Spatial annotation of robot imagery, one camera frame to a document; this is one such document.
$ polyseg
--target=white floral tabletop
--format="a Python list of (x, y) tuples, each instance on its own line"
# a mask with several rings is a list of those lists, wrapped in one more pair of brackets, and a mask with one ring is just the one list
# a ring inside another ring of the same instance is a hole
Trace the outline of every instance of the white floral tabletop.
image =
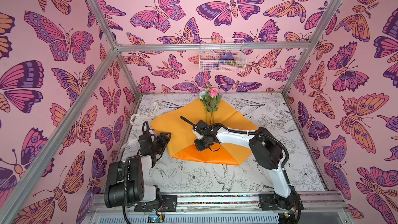
[[(196, 99), (193, 94), (144, 95), (139, 114), (150, 114), (150, 105), (157, 101), (158, 115), (170, 112)], [(265, 127), (289, 151), (286, 164), (288, 177), (297, 191), (324, 191), (304, 142), (296, 129), (286, 103), (279, 93), (223, 94), (222, 98), (258, 127)], [(137, 154), (144, 119), (136, 118), (122, 159)], [(167, 151), (150, 169), (151, 179), (161, 192), (258, 192), (273, 191), (266, 169), (251, 155), (241, 166), (199, 163), (171, 158)]]

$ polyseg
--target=white wire basket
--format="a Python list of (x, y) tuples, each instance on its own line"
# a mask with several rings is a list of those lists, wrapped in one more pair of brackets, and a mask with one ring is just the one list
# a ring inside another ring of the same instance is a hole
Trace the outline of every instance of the white wire basket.
[(242, 72), (246, 68), (247, 57), (245, 53), (245, 43), (233, 41), (220, 43), (219, 49), (206, 45), (217, 43), (219, 38), (203, 38), (199, 44), (199, 70), (217, 71), (217, 72)]

